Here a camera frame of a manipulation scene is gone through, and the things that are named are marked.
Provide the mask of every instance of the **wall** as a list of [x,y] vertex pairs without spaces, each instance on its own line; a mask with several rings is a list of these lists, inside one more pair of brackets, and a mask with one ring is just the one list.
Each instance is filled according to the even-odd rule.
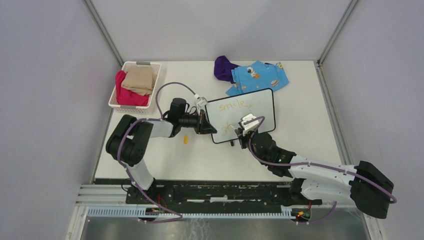
[[350,0],[92,0],[126,61],[316,60]]
[[423,239],[424,1],[363,0],[324,62],[350,152],[394,182],[385,239]]
[[81,0],[0,3],[0,239],[64,239],[118,65]]

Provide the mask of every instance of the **robotic arm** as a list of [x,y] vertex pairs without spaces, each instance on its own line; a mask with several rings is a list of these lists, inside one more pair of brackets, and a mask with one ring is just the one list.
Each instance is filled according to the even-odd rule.
[[[195,103],[196,111],[189,113],[186,111],[187,102],[182,98],[174,98],[162,119],[147,119],[137,123],[128,134],[132,139],[127,137],[124,140],[120,159],[143,190],[148,190],[155,180],[143,161],[149,138],[172,138],[180,132],[181,127],[193,128],[197,134],[217,133],[203,109],[207,101],[196,95]],[[278,147],[270,134],[258,133],[261,124],[258,118],[249,114],[241,119],[240,127],[235,130],[241,148],[248,148],[273,174],[293,178],[289,197],[294,203],[304,203],[305,200],[314,203],[337,201],[355,204],[359,210],[375,218],[386,218],[391,201],[381,189],[391,194],[394,185],[371,163],[361,161],[357,166],[336,165],[300,156]],[[126,131],[136,120],[136,117],[124,115],[108,139],[106,152],[115,160]],[[364,181],[361,176],[378,186]]]

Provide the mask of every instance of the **purple cloth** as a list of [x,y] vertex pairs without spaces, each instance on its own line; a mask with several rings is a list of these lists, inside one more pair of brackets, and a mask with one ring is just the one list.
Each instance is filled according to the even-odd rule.
[[226,56],[219,56],[215,60],[213,74],[218,80],[227,81],[234,84],[231,70],[239,67],[239,65],[231,63]]

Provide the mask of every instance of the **whiteboard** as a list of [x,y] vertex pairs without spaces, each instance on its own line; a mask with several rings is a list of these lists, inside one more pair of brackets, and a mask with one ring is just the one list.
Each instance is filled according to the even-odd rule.
[[316,60],[350,0],[92,0],[124,61]]
[[260,133],[276,129],[274,94],[271,88],[209,101],[206,104],[206,115],[209,123],[218,131],[212,134],[212,141],[219,144],[236,140],[236,132],[231,126],[239,128],[239,122],[248,114],[265,117],[258,130]]

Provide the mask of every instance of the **gray floor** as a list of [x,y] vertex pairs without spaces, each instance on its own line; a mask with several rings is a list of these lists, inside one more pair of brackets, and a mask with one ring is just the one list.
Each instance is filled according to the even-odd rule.
[[[314,209],[313,219],[327,209]],[[90,217],[82,240],[367,240],[357,211],[337,209],[327,220],[296,226],[287,219],[187,219],[144,224],[134,218]]]

